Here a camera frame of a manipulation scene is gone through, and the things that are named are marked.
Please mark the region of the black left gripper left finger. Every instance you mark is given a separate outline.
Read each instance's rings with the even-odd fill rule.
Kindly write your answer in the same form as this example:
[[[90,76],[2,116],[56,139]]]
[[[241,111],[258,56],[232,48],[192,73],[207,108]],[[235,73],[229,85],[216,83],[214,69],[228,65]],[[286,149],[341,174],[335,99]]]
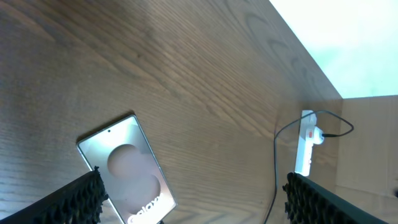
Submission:
[[[1,224],[97,224],[108,199],[99,167],[1,220]]]

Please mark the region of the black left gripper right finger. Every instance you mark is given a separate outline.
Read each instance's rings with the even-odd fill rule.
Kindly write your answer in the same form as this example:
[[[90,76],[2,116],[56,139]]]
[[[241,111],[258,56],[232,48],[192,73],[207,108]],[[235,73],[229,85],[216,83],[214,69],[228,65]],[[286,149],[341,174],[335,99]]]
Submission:
[[[383,224],[384,221],[345,201],[310,179],[287,174],[285,213],[298,224]]]

